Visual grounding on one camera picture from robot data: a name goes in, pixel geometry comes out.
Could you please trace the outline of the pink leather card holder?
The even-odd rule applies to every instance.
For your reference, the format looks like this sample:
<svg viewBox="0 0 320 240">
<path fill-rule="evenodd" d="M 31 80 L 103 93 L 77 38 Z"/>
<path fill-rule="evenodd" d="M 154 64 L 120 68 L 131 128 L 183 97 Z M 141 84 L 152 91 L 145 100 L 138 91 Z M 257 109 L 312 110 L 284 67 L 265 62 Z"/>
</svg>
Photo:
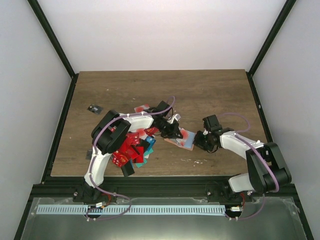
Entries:
<svg viewBox="0 0 320 240">
<path fill-rule="evenodd" d="M 194 132 L 185 130 L 184 128 L 180 128 L 179 130 L 182 134 L 182 138 L 165 138 L 164 141 L 173 144 L 179 148 L 192 151 L 194 148 L 194 139 L 196 134 Z"/>
</svg>

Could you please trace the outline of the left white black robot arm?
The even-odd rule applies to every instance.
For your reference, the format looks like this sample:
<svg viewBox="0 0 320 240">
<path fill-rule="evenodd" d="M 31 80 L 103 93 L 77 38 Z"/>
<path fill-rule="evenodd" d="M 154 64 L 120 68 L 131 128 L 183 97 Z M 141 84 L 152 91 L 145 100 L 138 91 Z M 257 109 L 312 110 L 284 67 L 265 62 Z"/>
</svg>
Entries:
<svg viewBox="0 0 320 240">
<path fill-rule="evenodd" d="M 139 106 L 134 113 L 110 110 L 93 129 L 92 155 L 82 185 L 83 196 L 97 202 L 102 196 L 108 162 L 119 167 L 125 177 L 134 174 L 134 164 L 145 161 L 145 153 L 154 145 L 154 134 L 164 139 L 183 139 L 179 115 L 173 105 L 161 101 L 157 107 Z"/>
</svg>

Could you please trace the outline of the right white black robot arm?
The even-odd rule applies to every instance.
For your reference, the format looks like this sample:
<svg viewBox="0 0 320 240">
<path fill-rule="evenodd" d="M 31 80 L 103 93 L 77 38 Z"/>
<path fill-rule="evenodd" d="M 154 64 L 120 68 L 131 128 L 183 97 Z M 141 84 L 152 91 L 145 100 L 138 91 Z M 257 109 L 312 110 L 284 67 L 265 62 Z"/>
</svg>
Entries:
<svg viewBox="0 0 320 240">
<path fill-rule="evenodd" d="M 195 146 L 208 153 L 225 149 L 246 160 L 248 173 L 232 176 L 228 185 L 222 188 L 225 200 L 232 202 L 244 191 L 276 193 L 292 182 L 292 175 L 276 143 L 254 141 L 240 135 L 241 130 L 223 128 L 216 115 L 207 116 L 202 121 L 204 131 L 196 133 Z"/>
</svg>

